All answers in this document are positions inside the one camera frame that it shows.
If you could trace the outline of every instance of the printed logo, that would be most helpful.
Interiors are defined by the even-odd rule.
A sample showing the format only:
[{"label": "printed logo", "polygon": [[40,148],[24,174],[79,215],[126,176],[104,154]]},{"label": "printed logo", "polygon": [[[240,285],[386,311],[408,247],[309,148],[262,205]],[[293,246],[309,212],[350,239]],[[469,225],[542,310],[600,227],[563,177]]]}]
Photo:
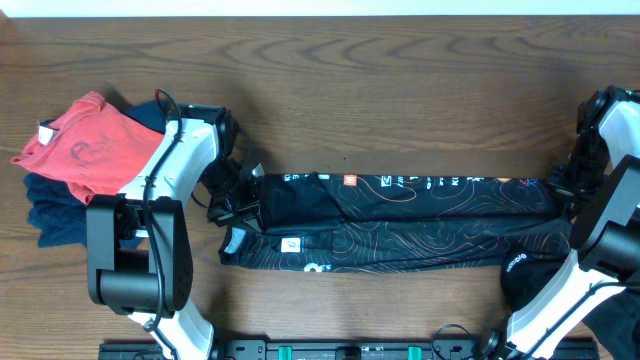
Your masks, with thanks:
[{"label": "printed logo", "polygon": [[358,186],[358,176],[357,175],[345,175],[344,176],[344,184],[346,186]]},{"label": "printed logo", "polygon": [[524,260],[527,258],[527,254],[520,254],[518,256],[516,256],[515,259],[511,260],[511,262],[509,263],[509,265],[507,265],[507,272],[511,272],[511,269],[513,269],[513,267],[519,263],[520,261]]},{"label": "printed logo", "polygon": [[316,263],[308,263],[304,267],[305,272],[326,272],[331,271],[331,265],[318,265]]},{"label": "printed logo", "polygon": [[280,252],[300,252],[300,238],[282,238]]},{"label": "printed logo", "polygon": [[380,186],[382,186],[382,187],[391,186],[391,176],[382,176],[382,177],[380,177]]}]

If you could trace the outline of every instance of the white label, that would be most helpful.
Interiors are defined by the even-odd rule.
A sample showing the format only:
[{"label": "white label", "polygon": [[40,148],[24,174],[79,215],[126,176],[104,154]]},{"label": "white label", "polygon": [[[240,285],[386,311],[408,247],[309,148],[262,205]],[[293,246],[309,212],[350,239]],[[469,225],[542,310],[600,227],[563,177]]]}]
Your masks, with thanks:
[{"label": "white label", "polygon": [[380,177],[380,186],[381,187],[391,186],[391,176],[381,176]]},{"label": "white label", "polygon": [[48,145],[57,135],[58,132],[56,130],[49,129],[46,126],[38,126],[38,141],[42,145]]},{"label": "white label", "polygon": [[282,238],[280,252],[300,252],[300,238]]}]

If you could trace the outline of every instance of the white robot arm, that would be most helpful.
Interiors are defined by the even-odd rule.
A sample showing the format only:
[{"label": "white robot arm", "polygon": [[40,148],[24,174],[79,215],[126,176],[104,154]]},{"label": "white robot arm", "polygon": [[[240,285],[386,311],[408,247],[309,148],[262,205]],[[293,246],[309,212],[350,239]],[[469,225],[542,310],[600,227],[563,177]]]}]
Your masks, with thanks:
[{"label": "white robot arm", "polygon": [[[218,225],[246,221],[251,217],[245,215],[255,213],[258,195],[252,190],[263,173],[261,168],[244,171],[229,160],[238,125],[226,109],[188,105],[181,110],[187,116],[168,122],[164,140],[140,174],[120,194],[98,195],[89,204],[89,294],[95,303],[145,328],[160,316],[150,332],[165,358],[216,360],[214,328],[189,297],[193,262],[183,208],[201,181],[212,193],[208,214],[212,221]],[[614,87],[597,92],[580,107],[579,138],[571,162],[551,181],[558,194],[583,202],[576,205],[581,214],[571,233],[573,250],[540,294],[508,319],[499,341],[487,347],[482,357],[549,358],[592,309],[623,291],[626,284],[640,280],[636,279],[640,277],[640,230],[630,225],[640,204],[639,112],[640,97]],[[180,141],[167,156],[166,150],[176,141],[178,121],[182,121]],[[157,174],[149,179],[163,157]],[[603,184],[609,159],[615,169]],[[145,210],[153,214],[152,224],[145,221]],[[253,221],[247,226],[259,228],[255,217]],[[118,239],[147,235],[150,225],[162,276],[158,276],[155,251],[118,246]],[[163,279],[162,291],[158,278]],[[418,359],[420,352],[414,350],[408,356]],[[288,354],[280,352],[283,359],[292,360],[290,347]],[[264,359],[271,360],[267,354]]]},{"label": "white robot arm", "polygon": [[[640,206],[639,101],[632,92],[610,87],[581,106],[579,136],[588,138],[594,133],[589,129],[598,129],[615,169],[578,216],[571,231],[573,250],[565,263],[527,306],[508,319],[502,353],[495,358],[550,358],[562,338],[591,310],[640,280],[640,231],[632,221]],[[588,149],[588,158],[579,159],[581,154],[574,150],[571,160],[602,161],[606,159],[603,145],[591,136],[588,143],[576,147],[583,153]],[[593,173],[567,176],[585,180],[583,188],[573,192],[590,191],[589,182],[600,181],[594,180]]]}]

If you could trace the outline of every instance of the white logo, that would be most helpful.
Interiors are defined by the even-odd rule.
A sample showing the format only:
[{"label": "white logo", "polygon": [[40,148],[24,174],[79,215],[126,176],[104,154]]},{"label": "white logo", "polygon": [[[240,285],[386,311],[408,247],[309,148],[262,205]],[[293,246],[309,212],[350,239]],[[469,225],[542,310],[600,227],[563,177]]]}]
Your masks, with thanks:
[{"label": "white logo", "polygon": [[318,265],[316,263],[308,263],[304,267],[305,272],[323,272],[331,270],[331,265]]},{"label": "white logo", "polygon": [[511,269],[513,269],[513,267],[519,263],[520,261],[524,260],[527,258],[526,254],[520,254],[518,256],[516,256],[515,259],[511,260],[511,262],[509,263],[509,265],[507,266],[507,272],[511,272]]},{"label": "white logo", "polygon": [[391,176],[380,177],[380,186],[382,187],[391,186]]},{"label": "white logo", "polygon": [[300,238],[282,238],[280,252],[300,252]]}]

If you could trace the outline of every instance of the wood grain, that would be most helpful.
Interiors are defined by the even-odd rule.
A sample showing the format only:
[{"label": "wood grain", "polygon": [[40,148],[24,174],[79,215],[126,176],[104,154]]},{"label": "wood grain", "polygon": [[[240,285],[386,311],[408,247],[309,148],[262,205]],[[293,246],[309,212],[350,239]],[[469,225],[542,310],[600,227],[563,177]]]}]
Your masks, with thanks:
[{"label": "wood grain", "polygon": [[[138,103],[164,87],[232,109],[272,172],[544,177],[573,144],[580,101],[640,87],[639,60],[634,17],[12,19],[0,40],[0,151],[17,154],[37,120],[89,90]],[[25,172],[7,161],[0,172],[0,357],[88,359],[105,340],[146,338],[91,303],[81,246],[36,248]],[[222,230],[196,207],[187,221],[194,299],[227,336],[426,338],[446,323],[480,333],[506,315],[495,267],[223,267]]]}]

